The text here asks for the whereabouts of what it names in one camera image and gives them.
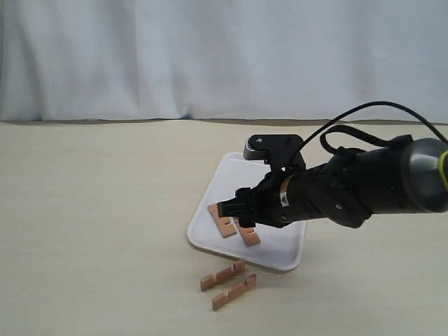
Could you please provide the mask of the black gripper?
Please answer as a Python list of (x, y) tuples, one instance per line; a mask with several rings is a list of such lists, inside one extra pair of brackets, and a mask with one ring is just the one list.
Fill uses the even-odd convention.
[(348, 228), (359, 228), (371, 211), (357, 199), (351, 186), (323, 164), (287, 176), (267, 187), (241, 188), (235, 198), (217, 203), (218, 216), (238, 219), (244, 229), (256, 223), (283, 228), (295, 221), (328, 218)]

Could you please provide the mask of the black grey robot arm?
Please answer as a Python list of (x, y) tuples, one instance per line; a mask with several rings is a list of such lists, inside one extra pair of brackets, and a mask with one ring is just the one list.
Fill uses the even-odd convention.
[[(447, 144), (441, 140), (399, 136), (376, 150), (338, 148), (327, 163), (308, 169), (302, 158), (280, 167), (284, 153), (273, 141), (286, 146), (301, 138), (249, 138), (244, 158), (274, 159), (271, 171), (256, 187), (240, 188), (233, 199), (219, 202), (219, 217), (236, 218), (244, 228), (284, 228), (321, 218), (359, 228), (373, 215), (447, 211)], [(261, 148), (264, 143), (268, 148)]]

